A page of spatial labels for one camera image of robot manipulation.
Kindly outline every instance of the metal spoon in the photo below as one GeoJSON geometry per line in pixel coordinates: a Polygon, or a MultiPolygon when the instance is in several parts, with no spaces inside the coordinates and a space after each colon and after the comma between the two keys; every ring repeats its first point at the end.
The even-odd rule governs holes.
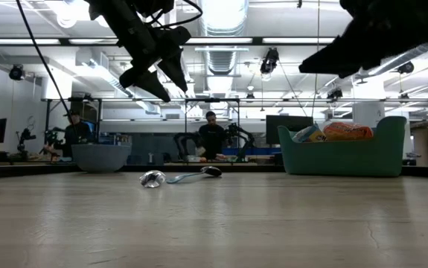
{"type": "Polygon", "coordinates": [[[185,179],[187,177],[190,177],[190,176],[199,176],[199,175],[202,175],[202,174],[207,174],[207,175],[210,175],[210,176],[218,177],[218,176],[222,176],[222,171],[220,169],[216,168],[216,167],[203,167],[203,168],[200,169],[199,173],[191,173],[191,174],[178,175],[178,176],[176,176],[176,177],[174,177],[172,179],[166,180],[166,182],[170,183],[170,184],[177,183],[177,182],[180,182],[180,181],[182,181],[183,179],[185,179]]]}

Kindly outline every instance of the person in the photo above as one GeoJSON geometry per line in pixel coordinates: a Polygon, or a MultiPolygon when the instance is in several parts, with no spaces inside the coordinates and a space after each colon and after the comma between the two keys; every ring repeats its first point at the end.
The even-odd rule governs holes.
{"type": "Polygon", "coordinates": [[[217,154],[222,154],[222,143],[226,140],[226,132],[223,127],[217,125],[215,112],[209,111],[205,114],[207,124],[199,128],[200,137],[203,140],[207,160],[217,158],[217,154]]]}
{"type": "Polygon", "coordinates": [[[71,117],[71,121],[70,125],[65,128],[65,143],[54,146],[54,149],[63,151],[63,157],[73,157],[71,151],[73,144],[83,144],[92,140],[92,132],[88,124],[81,121],[80,113],[71,109],[69,116],[71,117]]]}

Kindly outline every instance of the green basket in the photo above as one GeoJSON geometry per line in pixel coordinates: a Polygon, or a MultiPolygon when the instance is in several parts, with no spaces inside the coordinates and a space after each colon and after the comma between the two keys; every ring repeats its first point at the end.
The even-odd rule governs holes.
{"type": "Polygon", "coordinates": [[[365,141],[296,143],[286,127],[278,127],[285,171],[298,175],[399,176],[406,119],[383,118],[374,137],[365,141]]]}

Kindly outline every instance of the wooden table surface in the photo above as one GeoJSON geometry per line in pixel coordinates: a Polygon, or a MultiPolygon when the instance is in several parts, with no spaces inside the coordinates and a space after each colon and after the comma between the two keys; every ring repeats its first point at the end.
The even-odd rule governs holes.
{"type": "Polygon", "coordinates": [[[139,175],[0,179],[0,268],[428,268],[428,179],[139,175]]]}

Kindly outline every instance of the monitor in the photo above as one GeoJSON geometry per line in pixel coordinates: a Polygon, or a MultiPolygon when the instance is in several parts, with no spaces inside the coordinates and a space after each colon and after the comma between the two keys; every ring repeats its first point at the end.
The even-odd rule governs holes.
{"type": "Polygon", "coordinates": [[[87,124],[89,127],[89,131],[91,131],[91,133],[95,132],[95,124],[90,122],[90,121],[86,121],[86,120],[82,120],[83,123],[87,124]]]}
{"type": "Polygon", "coordinates": [[[0,143],[4,143],[5,140],[5,127],[7,126],[7,119],[0,119],[0,143]]]}
{"type": "Polygon", "coordinates": [[[267,144],[280,144],[280,138],[278,137],[278,126],[285,126],[289,131],[298,132],[306,127],[313,126],[313,118],[306,116],[267,115],[267,144]]]}

